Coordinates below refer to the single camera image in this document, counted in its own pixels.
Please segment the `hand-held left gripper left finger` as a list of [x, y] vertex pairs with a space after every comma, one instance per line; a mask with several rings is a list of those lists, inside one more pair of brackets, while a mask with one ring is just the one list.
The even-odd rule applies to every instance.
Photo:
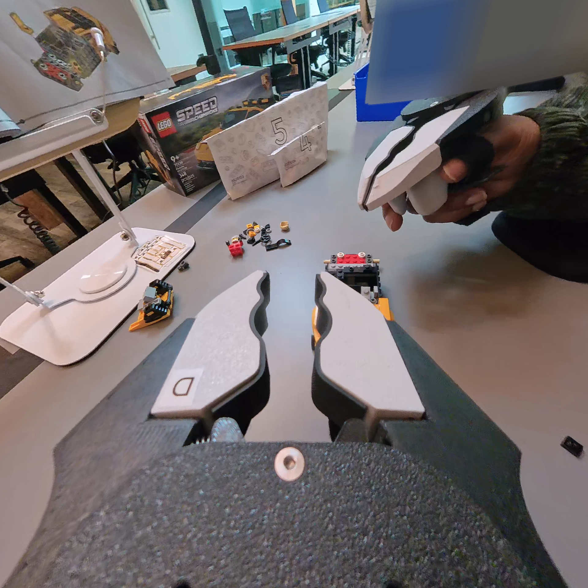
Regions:
[[200, 310], [150, 416], [196, 420], [206, 435], [218, 420], [231, 419], [244, 436], [270, 398], [263, 340], [269, 300], [269, 273], [255, 270]]

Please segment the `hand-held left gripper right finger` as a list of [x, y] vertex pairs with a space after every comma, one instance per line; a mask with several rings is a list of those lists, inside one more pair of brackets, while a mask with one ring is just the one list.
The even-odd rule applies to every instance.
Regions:
[[394, 340], [391, 321], [329, 273], [315, 281], [312, 400], [332, 429], [358, 419], [368, 439], [381, 421], [423, 420], [426, 409]]

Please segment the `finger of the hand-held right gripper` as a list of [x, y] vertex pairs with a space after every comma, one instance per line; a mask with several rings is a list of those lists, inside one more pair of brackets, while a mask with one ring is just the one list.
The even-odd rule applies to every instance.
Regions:
[[395, 212], [406, 212], [408, 202], [416, 212], [435, 212], [447, 200], [447, 183], [437, 169], [442, 164], [440, 141], [468, 120], [470, 108], [459, 107], [417, 126], [412, 141], [379, 171], [367, 204], [370, 211], [388, 203]]
[[367, 204], [377, 173], [389, 165], [398, 152], [406, 148], [414, 133], [415, 128], [410, 125], [395, 128], [370, 152], [364, 162], [357, 188], [359, 205]]

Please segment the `yellow lego car roof section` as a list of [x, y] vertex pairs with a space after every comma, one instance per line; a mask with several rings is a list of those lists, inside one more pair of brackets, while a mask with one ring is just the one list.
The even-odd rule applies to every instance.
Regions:
[[173, 287], [171, 284], [156, 279], [146, 287], [137, 309], [138, 318], [129, 326], [129, 332], [153, 325], [172, 315]]

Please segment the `yellow lego car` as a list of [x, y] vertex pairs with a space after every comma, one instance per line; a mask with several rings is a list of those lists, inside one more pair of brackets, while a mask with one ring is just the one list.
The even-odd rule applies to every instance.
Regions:
[[389, 300], [381, 290], [379, 259], [365, 252], [338, 252], [323, 263], [328, 274], [367, 299], [387, 321], [394, 320]]

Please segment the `person's right forearm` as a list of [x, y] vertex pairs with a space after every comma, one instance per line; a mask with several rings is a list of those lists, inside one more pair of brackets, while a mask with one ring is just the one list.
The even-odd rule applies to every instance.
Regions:
[[489, 209], [513, 217], [587, 221], [587, 73], [566, 77], [562, 89], [518, 115], [540, 130], [539, 149], [522, 178]]

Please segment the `pile of small lego pieces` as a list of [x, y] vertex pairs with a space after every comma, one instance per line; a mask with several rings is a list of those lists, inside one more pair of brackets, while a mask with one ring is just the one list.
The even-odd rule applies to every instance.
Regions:
[[271, 243], [271, 232], [271, 224], [253, 222], [247, 224], [245, 230], [239, 233], [238, 240], [246, 242], [251, 246], [259, 243], [267, 245]]

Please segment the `black lego box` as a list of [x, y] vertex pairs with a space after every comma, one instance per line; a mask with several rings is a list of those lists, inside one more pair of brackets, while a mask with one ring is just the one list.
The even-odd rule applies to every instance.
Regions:
[[208, 139], [275, 103], [269, 67], [238, 66], [141, 100], [141, 144], [161, 182], [188, 196], [219, 179]]

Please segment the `blue plastic bin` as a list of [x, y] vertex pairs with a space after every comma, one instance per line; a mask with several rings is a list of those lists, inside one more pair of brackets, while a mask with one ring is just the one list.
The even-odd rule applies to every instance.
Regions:
[[369, 102], [367, 100], [370, 63], [359, 68], [355, 73], [356, 120], [358, 122], [387, 122], [396, 119], [409, 104], [409, 100], [391, 101], [398, 93], [391, 87], [390, 81], [377, 72], [374, 84], [377, 99], [386, 101]]

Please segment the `small white printed paper bag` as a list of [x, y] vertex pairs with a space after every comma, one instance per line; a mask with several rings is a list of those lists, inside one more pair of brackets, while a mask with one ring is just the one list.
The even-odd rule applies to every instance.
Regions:
[[319, 123], [270, 154], [282, 187], [290, 186], [327, 161], [327, 121]]

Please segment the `sticker sheet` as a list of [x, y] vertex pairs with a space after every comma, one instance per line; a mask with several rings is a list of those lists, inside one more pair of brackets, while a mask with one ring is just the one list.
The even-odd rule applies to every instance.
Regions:
[[160, 272], [178, 259], [186, 247], [186, 244], [168, 235], [155, 236], [139, 246], [131, 258], [138, 266]]

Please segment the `large white printed paper bag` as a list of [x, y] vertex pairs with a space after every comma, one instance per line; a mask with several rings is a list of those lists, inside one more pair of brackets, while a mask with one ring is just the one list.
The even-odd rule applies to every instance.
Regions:
[[318, 82], [211, 136], [208, 146], [230, 200], [280, 178], [286, 147], [313, 152], [309, 133], [328, 121], [328, 89]]

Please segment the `long wooden office table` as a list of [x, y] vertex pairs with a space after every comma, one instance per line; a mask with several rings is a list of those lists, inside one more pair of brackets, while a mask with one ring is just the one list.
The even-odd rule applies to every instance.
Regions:
[[268, 49], [283, 46], [286, 55], [292, 55], [320, 40], [322, 33], [325, 33], [329, 40], [329, 59], [334, 63], [334, 67], [337, 67], [339, 33], [348, 29], [355, 30], [359, 12], [358, 4], [343, 6], [270, 32], [229, 43], [222, 48], [225, 52], [233, 52], [242, 65], [262, 66], [263, 55]]

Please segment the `black office chair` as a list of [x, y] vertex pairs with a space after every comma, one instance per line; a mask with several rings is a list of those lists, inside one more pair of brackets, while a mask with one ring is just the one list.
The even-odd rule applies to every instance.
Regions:
[[256, 35], [246, 6], [238, 9], [224, 9], [224, 15], [235, 42], [241, 42]]

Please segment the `brown wooden desk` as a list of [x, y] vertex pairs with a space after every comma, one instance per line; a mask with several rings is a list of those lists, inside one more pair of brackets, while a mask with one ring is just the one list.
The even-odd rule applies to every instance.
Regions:
[[102, 123], [89, 113], [55, 121], [33, 133], [1, 144], [1, 182], [56, 161], [57, 169], [75, 188], [99, 219], [108, 216], [105, 203], [94, 194], [69, 161], [70, 153], [99, 143], [129, 129], [138, 117], [139, 98], [109, 105]]

